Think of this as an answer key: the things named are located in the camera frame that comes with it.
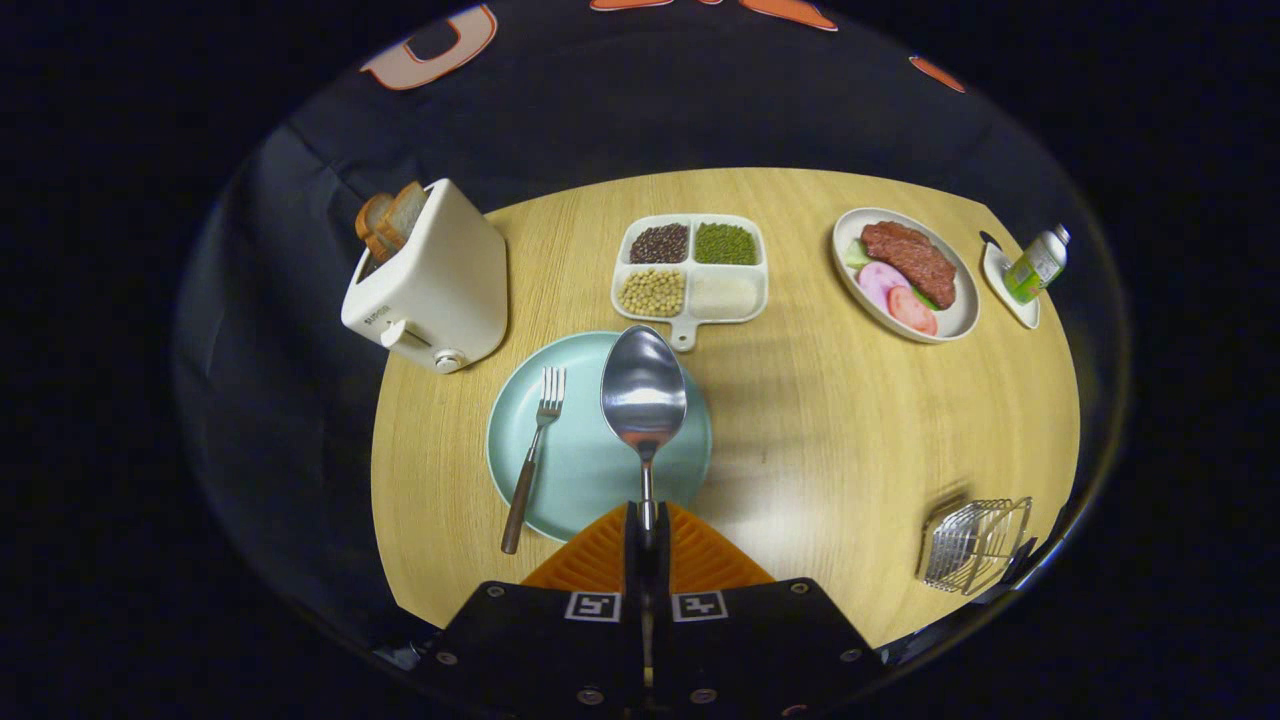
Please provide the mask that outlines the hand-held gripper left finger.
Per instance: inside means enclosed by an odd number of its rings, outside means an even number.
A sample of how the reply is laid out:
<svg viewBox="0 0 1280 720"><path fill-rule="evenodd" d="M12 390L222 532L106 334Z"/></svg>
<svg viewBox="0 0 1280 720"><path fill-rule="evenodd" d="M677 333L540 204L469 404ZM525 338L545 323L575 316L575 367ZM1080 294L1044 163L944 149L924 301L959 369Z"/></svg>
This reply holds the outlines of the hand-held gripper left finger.
<svg viewBox="0 0 1280 720"><path fill-rule="evenodd" d="M644 547L625 503L550 557L600 556L607 589L484 582L425 655L425 684L481 719L631 719L645 694Z"/></svg>

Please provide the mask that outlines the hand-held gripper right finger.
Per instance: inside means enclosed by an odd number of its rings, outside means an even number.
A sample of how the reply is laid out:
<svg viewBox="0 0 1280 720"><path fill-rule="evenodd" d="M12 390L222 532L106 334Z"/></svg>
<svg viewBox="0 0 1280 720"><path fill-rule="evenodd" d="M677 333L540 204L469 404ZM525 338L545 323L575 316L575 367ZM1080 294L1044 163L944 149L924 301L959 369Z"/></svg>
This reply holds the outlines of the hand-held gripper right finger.
<svg viewBox="0 0 1280 720"><path fill-rule="evenodd" d="M817 580L776 580L689 510L658 507L648 532L653 717L827 719L884 678Z"/></svg>

